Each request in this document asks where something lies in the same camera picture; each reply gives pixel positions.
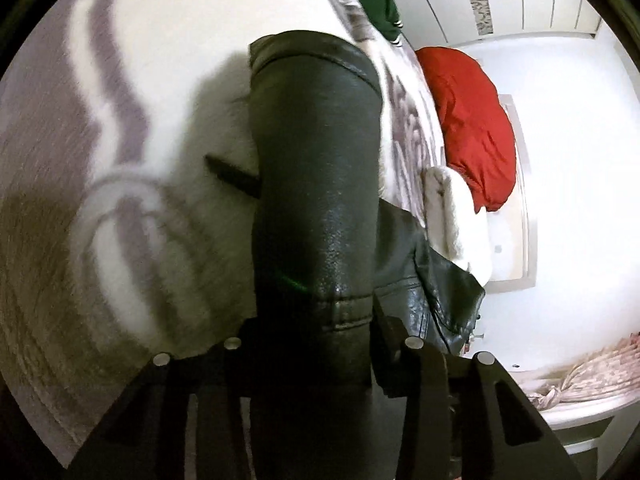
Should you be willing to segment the black leather jacket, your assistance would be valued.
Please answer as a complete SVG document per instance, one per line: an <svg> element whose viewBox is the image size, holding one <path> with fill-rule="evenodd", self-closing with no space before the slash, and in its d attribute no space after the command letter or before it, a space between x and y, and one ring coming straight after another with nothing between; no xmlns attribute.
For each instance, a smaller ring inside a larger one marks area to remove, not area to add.
<svg viewBox="0 0 640 480"><path fill-rule="evenodd" d="M248 123L257 174L210 158L258 201L250 447L261 479L359 479L388 469L371 396L406 400L401 479L451 468L448 356L484 289L378 196L382 91L359 48L292 30L250 45Z"/></svg>

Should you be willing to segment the pink floral curtain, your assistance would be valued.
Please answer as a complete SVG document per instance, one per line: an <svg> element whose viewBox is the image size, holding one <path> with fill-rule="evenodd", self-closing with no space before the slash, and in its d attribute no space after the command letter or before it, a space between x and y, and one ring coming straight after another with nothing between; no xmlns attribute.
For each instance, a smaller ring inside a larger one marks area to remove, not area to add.
<svg viewBox="0 0 640 480"><path fill-rule="evenodd" d="M639 334L581 356L574 363L512 372L511 376L538 411L612 396L638 396Z"/></svg>

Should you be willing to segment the floral purple bed blanket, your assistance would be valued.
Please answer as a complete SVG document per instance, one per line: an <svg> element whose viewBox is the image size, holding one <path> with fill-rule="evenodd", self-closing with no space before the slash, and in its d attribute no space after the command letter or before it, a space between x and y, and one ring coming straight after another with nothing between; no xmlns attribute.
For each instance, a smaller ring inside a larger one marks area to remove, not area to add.
<svg viewBox="0 0 640 480"><path fill-rule="evenodd" d="M424 214L445 160L416 56L358 0L58 0L1 81L1 373L68 466L157 353L195 356L255 312L254 204L206 155L257 168L248 48L314 30L371 59L378 189Z"/></svg>

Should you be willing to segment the folded white fluffy garment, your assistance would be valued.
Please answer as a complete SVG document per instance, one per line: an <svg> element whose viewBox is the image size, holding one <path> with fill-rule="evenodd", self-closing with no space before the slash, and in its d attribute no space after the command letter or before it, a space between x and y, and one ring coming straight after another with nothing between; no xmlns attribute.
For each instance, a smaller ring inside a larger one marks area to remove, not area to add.
<svg viewBox="0 0 640 480"><path fill-rule="evenodd" d="M423 182L428 241L439 255L485 286L494 258L486 210L475 212L468 185L450 167L428 168Z"/></svg>

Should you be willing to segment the red duvet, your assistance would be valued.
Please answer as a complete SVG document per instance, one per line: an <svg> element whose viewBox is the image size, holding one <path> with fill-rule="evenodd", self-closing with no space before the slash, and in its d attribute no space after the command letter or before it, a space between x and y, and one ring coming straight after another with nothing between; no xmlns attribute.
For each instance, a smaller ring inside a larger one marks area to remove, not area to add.
<svg viewBox="0 0 640 480"><path fill-rule="evenodd" d="M495 85L462 51L425 47L416 58L435 103L447 166L465 180L475 210L499 210L516 183L516 147Z"/></svg>

